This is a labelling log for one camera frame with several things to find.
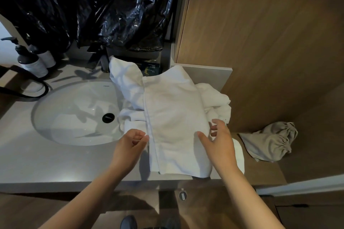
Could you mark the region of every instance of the hand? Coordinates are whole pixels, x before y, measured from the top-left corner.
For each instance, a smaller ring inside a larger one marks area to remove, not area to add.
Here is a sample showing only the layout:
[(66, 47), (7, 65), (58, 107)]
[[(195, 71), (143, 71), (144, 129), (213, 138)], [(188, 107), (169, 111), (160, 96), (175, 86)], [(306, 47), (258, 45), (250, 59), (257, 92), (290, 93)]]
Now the hand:
[(216, 124), (213, 126), (209, 123), (210, 135), (216, 137), (213, 142), (211, 142), (203, 132), (197, 132), (198, 138), (202, 142), (208, 158), (220, 176), (231, 171), (238, 171), (239, 168), (235, 159), (234, 143), (227, 125), (219, 119), (213, 119), (212, 122)]
[(138, 129), (131, 129), (118, 141), (110, 168), (120, 170), (126, 176), (138, 162), (149, 136)]

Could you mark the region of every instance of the wooden door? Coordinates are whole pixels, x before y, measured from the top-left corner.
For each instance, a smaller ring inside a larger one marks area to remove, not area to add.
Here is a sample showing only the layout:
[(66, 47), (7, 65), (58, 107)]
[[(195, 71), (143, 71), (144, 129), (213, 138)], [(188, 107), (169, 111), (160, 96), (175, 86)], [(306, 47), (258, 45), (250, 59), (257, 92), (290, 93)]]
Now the wooden door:
[(177, 62), (232, 67), (232, 131), (290, 121), (344, 81), (344, 0), (189, 0)]

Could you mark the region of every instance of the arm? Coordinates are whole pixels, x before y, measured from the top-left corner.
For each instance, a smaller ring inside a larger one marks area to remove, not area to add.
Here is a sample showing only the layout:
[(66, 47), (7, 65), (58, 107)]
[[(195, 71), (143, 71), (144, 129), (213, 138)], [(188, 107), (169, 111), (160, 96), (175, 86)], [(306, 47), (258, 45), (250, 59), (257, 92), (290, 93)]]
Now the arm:
[(74, 229), (86, 223), (92, 227), (100, 214), (103, 200), (110, 196), (118, 183), (134, 168), (148, 140), (148, 135), (143, 131), (129, 130), (118, 141), (108, 169), (40, 228)]
[(223, 179), (245, 227), (248, 229), (284, 228), (239, 170), (233, 140), (226, 124), (218, 119), (212, 121), (217, 124), (210, 127), (211, 135), (216, 136), (213, 142), (202, 132), (198, 131), (197, 134), (210, 161)]

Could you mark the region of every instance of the sink drain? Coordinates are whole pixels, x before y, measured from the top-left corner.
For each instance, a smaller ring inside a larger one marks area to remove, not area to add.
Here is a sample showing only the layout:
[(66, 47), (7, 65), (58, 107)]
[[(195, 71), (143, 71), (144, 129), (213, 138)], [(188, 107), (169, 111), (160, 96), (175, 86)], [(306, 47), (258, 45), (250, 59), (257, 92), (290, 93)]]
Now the sink drain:
[(103, 122), (105, 122), (105, 123), (110, 123), (110, 122), (112, 122), (112, 121), (114, 120), (114, 114), (112, 114), (112, 113), (107, 113), (107, 114), (105, 114), (105, 115), (103, 116), (102, 120), (103, 120)]

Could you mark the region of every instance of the beige cloth bag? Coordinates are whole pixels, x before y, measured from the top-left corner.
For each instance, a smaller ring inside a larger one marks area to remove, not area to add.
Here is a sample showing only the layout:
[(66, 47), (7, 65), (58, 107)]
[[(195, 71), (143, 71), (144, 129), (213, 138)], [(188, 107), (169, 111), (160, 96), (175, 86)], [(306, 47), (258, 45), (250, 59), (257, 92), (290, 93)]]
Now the beige cloth bag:
[(292, 122), (275, 122), (264, 129), (249, 133), (239, 133), (248, 153), (258, 160), (278, 161), (291, 152), (291, 143), (298, 135)]

